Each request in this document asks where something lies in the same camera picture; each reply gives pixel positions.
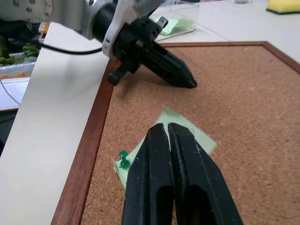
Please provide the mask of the wood-framed cork board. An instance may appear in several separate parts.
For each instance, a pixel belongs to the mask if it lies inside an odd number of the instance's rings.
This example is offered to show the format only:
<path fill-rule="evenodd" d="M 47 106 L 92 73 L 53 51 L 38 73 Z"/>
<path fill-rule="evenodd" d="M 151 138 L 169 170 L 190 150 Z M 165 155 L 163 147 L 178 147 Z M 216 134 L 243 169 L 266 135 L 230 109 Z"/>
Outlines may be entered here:
<path fill-rule="evenodd" d="M 300 64 L 266 41 L 166 43 L 198 85 L 180 89 L 141 67 L 118 86 L 105 64 L 51 225 L 119 225 L 124 189 L 113 169 L 163 106 L 217 142 L 220 168 L 246 225 L 300 225 Z"/>

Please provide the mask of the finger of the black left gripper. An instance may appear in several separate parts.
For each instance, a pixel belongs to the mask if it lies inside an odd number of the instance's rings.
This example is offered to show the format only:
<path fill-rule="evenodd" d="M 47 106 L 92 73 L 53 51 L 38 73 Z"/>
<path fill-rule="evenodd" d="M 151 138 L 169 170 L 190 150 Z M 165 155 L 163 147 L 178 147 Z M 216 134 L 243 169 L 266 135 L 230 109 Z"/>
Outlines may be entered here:
<path fill-rule="evenodd" d="M 141 63 L 168 84 L 176 87 L 195 88 L 195 79 L 187 65 L 173 54 L 149 54 Z"/>
<path fill-rule="evenodd" d="M 187 65 L 156 43 L 150 47 L 150 70 L 172 86 L 197 85 Z"/>

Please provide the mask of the yellow and green sponge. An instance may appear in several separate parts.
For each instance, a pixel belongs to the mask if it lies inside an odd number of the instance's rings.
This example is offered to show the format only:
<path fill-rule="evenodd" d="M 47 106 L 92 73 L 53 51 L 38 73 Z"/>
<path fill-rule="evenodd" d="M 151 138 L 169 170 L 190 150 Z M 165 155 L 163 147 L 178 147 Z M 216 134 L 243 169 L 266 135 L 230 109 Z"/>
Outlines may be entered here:
<path fill-rule="evenodd" d="M 300 0 L 268 0 L 266 10 L 278 15 L 300 14 Z"/>

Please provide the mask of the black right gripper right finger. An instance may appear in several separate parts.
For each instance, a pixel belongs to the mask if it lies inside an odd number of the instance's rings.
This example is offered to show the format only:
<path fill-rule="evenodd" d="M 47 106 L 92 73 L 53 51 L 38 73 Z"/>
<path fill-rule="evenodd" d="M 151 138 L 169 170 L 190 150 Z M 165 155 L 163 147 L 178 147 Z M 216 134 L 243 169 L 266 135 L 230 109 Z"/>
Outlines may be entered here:
<path fill-rule="evenodd" d="M 243 225 L 219 167 L 177 125 L 168 131 L 177 225 Z"/>

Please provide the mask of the clear plastic box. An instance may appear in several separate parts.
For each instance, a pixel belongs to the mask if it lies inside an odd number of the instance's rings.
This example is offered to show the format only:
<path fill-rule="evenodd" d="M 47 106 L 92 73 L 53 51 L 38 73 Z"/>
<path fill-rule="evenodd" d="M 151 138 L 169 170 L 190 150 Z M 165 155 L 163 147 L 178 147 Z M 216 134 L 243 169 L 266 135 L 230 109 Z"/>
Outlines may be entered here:
<path fill-rule="evenodd" d="M 161 17 L 164 17 L 168 21 L 173 18 L 187 18 L 194 20 L 194 24 L 186 31 L 178 31 L 171 35 L 159 34 L 157 40 L 163 40 L 178 35 L 187 34 L 196 30 L 196 21 L 199 14 L 199 3 L 188 2 L 187 0 L 165 0 L 165 2 L 159 6 L 154 13 L 150 15 L 150 19 L 158 22 Z"/>

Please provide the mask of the bunch of green bananas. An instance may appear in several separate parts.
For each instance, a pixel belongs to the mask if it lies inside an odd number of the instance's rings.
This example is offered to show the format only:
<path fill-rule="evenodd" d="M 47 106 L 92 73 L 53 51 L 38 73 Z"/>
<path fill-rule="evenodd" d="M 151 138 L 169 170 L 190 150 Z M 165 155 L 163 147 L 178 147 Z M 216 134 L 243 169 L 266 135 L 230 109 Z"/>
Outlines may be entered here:
<path fill-rule="evenodd" d="M 31 44 L 24 45 L 22 52 L 20 54 L 17 53 L 17 56 L 9 54 L 5 38 L 0 37 L 0 67 L 35 62 L 38 55 L 39 49 Z"/>

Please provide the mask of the green paper note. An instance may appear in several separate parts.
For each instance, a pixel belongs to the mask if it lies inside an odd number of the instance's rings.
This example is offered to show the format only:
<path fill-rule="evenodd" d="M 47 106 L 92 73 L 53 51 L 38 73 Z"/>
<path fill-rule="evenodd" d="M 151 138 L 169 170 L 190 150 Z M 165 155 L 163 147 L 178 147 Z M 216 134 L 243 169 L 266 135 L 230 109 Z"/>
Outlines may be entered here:
<path fill-rule="evenodd" d="M 182 116 L 180 113 L 174 111 L 173 109 L 163 106 L 163 110 L 160 113 L 158 119 L 153 123 L 152 126 L 156 124 L 162 124 L 165 129 L 165 133 L 168 137 L 169 143 L 170 143 L 170 135 L 169 135 L 169 125 L 172 125 L 172 127 L 175 129 L 175 125 L 177 125 L 178 128 L 180 128 L 180 136 L 192 136 L 195 140 L 194 142 L 197 142 L 203 151 L 206 152 L 207 155 L 210 155 L 214 149 L 217 147 L 217 142 L 214 141 L 212 138 L 210 138 L 208 135 L 206 135 L 201 129 L 196 127 L 192 122 L 190 122 L 188 119 L 186 119 L 184 116 Z M 114 170 L 117 173 L 124 189 L 126 189 L 127 186 L 127 180 L 128 180 L 128 172 L 129 169 L 136 158 L 137 153 L 139 152 L 139 149 L 141 148 L 144 140 L 144 136 L 141 141 L 131 150 L 129 154 L 126 155 L 126 160 L 129 161 L 129 167 L 123 168 L 121 166 L 122 160 L 114 161 Z"/>
<path fill-rule="evenodd" d="M 178 31 L 186 31 L 194 24 L 194 20 L 187 18 L 173 18 L 168 21 L 168 24 L 162 29 L 162 35 L 171 35 Z"/>

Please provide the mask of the green pushpin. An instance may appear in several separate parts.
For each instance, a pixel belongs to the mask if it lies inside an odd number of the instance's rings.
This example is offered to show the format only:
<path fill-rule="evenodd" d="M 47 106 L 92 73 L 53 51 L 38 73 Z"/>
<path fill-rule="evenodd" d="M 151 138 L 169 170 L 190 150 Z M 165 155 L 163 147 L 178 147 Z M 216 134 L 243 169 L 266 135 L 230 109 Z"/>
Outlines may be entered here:
<path fill-rule="evenodd" d="M 119 153 L 121 157 L 120 168 L 128 169 L 130 167 L 130 161 L 127 159 L 128 152 L 123 150 Z"/>

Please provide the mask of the white tray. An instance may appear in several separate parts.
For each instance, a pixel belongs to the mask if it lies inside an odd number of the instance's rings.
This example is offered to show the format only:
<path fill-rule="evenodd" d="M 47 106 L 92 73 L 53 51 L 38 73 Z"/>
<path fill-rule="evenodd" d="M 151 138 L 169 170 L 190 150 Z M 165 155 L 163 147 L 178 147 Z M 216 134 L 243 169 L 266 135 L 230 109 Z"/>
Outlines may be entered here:
<path fill-rule="evenodd" d="M 18 109 L 35 62 L 0 67 L 0 111 Z"/>

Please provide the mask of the small orange tag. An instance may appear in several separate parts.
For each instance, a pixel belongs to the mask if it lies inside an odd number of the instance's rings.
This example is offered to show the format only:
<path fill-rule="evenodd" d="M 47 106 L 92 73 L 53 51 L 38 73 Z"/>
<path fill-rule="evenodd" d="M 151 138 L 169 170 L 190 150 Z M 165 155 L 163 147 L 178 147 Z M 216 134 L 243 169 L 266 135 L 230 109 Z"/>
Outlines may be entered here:
<path fill-rule="evenodd" d="M 42 34 L 46 34 L 48 32 L 50 26 L 50 22 L 41 22 L 38 28 L 38 32 Z"/>

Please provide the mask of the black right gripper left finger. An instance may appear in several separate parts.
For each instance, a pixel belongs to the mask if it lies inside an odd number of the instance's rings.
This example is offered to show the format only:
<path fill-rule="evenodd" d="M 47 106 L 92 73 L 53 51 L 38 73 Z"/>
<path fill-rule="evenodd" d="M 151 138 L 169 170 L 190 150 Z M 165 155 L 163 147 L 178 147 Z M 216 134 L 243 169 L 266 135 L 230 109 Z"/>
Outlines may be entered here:
<path fill-rule="evenodd" d="M 121 225 L 171 225 L 173 169 L 162 123 L 151 127 L 128 171 Z"/>

